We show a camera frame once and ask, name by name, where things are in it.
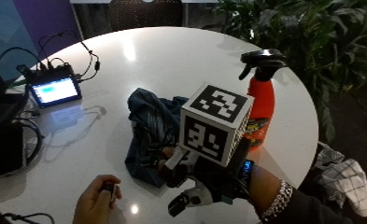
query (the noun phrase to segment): bracelet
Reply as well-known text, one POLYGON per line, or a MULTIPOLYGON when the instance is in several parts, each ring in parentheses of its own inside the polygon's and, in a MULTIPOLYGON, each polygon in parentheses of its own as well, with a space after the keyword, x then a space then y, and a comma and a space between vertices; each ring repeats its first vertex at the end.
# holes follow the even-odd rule
POLYGON ((272 220, 284 211, 284 208, 291 200, 291 196, 292 187, 281 180, 279 194, 275 197, 267 211, 261 214, 261 221, 272 220))

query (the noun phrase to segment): denim cloth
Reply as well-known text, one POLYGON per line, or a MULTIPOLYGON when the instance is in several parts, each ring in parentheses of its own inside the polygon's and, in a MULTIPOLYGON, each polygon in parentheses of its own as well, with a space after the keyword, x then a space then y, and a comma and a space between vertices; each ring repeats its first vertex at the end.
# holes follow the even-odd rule
POLYGON ((129 175, 160 188, 164 180, 157 177, 157 170, 143 167, 151 162, 148 146, 159 144, 173 145, 177 142, 180 126, 180 107, 187 102, 184 97, 173 97, 172 101, 157 98, 156 95, 137 88, 128 98, 133 122, 133 138, 124 160, 129 175))

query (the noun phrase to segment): orange bottle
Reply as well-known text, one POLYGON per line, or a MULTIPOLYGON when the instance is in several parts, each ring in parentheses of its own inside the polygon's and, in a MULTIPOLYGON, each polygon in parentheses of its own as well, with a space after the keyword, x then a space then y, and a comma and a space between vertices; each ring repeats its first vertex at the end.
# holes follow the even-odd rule
POLYGON ((249 140, 249 150, 263 143, 268 124, 273 114, 273 88, 271 78, 275 72, 285 67, 284 55, 276 49, 263 49, 241 55, 241 62, 247 64, 240 75, 243 79, 249 69, 256 67, 255 76, 248 83, 248 95, 255 98, 248 115, 248 125, 244 137, 249 140))

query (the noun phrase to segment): finger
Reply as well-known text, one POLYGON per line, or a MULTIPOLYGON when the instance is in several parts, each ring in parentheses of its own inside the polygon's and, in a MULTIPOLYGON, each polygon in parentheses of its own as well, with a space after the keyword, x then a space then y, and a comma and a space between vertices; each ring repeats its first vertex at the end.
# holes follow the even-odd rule
POLYGON ((120 188, 119 188, 119 186, 117 186, 117 185, 116 185, 115 195, 116 195, 117 199, 120 199, 120 198, 121 198, 120 188))
POLYGON ((120 180, 113 175, 97 175, 87 189, 99 191, 104 182, 120 183, 120 180))
POLYGON ((99 194, 99 198, 93 206, 93 209, 96 209, 99 212, 108 212, 109 200, 111 200, 111 192, 108 190, 103 190, 99 194))

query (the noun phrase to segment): hand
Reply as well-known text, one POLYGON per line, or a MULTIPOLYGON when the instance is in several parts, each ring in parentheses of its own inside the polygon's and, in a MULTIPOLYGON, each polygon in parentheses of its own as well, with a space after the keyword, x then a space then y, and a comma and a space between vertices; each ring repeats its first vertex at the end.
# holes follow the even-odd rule
MULTIPOLYGON (((81 197, 76 203, 73 224, 105 224, 108 223, 109 211, 113 204, 109 203, 111 193, 107 190, 100 192, 103 183, 120 183, 120 180, 112 175, 97 175, 92 183, 85 188, 81 197)), ((116 197, 121 198, 119 188, 116 189, 116 197)))

